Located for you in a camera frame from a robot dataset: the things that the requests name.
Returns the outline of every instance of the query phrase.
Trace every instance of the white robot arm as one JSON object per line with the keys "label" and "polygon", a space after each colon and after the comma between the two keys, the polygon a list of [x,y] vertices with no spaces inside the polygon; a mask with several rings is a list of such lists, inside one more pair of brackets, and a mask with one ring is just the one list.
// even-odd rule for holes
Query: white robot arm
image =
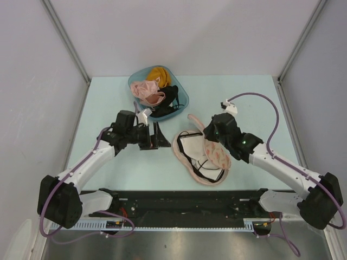
{"label": "white robot arm", "polygon": [[205,138],[220,142],[236,160],[257,166],[283,181],[293,192],[261,189],[259,204],[268,212],[300,215],[310,225],[324,229],[343,204],[337,178],[325,176],[295,165],[272,150],[260,138],[242,133],[234,116],[237,108],[225,101],[224,113],[214,115],[205,128]]}
{"label": "white robot arm", "polygon": [[171,147],[161,133],[159,124],[153,124],[154,135],[150,135],[145,109],[138,114],[122,110],[115,123],[104,128],[97,143],[85,156],[57,177],[47,175],[41,181],[37,213],[64,228],[74,226],[81,216],[107,210],[112,204],[117,207],[118,194],[105,188],[80,195],[90,178],[128,144],[138,144],[140,150]]}

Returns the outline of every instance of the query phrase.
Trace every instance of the white wall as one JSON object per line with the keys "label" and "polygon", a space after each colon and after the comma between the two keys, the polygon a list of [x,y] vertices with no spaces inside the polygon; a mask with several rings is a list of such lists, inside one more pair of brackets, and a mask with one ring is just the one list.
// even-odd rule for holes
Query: white wall
{"label": "white wall", "polygon": [[90,76],[277,76],[318,0],[52,2]]}
{"label": "white wall", "polygon": [[2,0],[0,21],[2,259],[26,219],[35,238],[40,181],[62,170],[87,86],[40,1]]}
{"label": "white wall", "polygon": [[[329,1],[284,91],[307,164],[339,178],[347,213],[347,1]],[[347,231],[343,231],[347,242]]]}

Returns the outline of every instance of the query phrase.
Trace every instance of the pink bra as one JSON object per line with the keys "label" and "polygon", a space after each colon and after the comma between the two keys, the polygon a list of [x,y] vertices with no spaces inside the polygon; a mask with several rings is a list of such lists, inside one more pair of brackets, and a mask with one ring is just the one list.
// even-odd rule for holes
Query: pink bra
{"label": "pink bra", "polygon": [[165,99],[165,93],[159,92],[157,81],[134,81],[130,85],[132,94],[140,99],[142,105],[154,107]]}

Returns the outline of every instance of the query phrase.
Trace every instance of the table surface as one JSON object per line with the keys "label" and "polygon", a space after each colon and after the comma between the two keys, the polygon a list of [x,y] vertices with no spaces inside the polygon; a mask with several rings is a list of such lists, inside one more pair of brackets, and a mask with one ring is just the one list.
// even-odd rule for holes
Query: table surface
{"label": "table surface", "polygon": [[[78,126],[69,166],[79,160],[95,144],[100,130],[115,121],[120,110],[134,111],[134,98],[127,85],[128,77],[94,77]],[[197,116],[205,125],[211,116],[222,112],[220,102],[243,92],[268,96],[280,112],[278,130],[271,146],[278,153],[297,163],[293,144],[284,119],[272,77],[257,76],[178,76],[190,98],[189,106],[178,116],[160,122],[165,137],[174,136],[195,126],[188,114]],[[243,96],[233,101],[238,108],[237,124],[243,132],[253,133],[266,141],[275,124],[272,106],[258,96]],[[254,190],[259,188],[288,189],[269,173],[243,161],[232,160],[226,180],[214,187],[193,180],[171,148],[140,151],[129,145],[104,165],[86,184],[84,190]]]}

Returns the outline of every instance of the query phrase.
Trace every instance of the blue plastic bowl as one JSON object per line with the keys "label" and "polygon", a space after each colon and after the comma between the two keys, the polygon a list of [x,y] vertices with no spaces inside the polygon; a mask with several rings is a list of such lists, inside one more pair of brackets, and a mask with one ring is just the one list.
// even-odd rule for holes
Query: blue plastic bowl
{"label": "blue plastic bowl", "polygon": [[[178,100],[179,100],[179,104],[180,105],[183,105],[183,106],[180,106],[179,110],[169,114],[169,115],[165,115],[165,116],[161,116],[160,118],[153,118],[151,117],[151,119],[153,121],[162,121],[162,120],[166,120],[166,119],[169,119],[175,115],[178,115],[179,113],[181,113],[189,104],[189,97],[187,95],[187,93],[185,92],[184,88],[182,87],[182,85],[180,84],[180,82],[176,79],[176,77],[173,75],[173,73],[165,66],[153,66],[153,67],[148,67],[148,68],[145,68],[145,69],[142,69],[134,74],[132,74],[129,79],[128,79],[128,85],[130,87],[131,83],[134,82],[134,81],[143,81],[143,80],[146,80],[148,74],[151,72],[151,70],[154,68],[154,67],[162,67],[164,69],[166,69],[169,74],[170,74],[170,77],[171,77],[171,85],[176,85],[178,87]],[[142,110],[142,109],[145,109],[145,108],[148,108],[147,106],[144,106],[140,103],[140,100],[136,97],[136,102],[139,106],[139,108]],[[177,105],[177,102],[176,100],[174,100],[172,102],[173,105]]]}

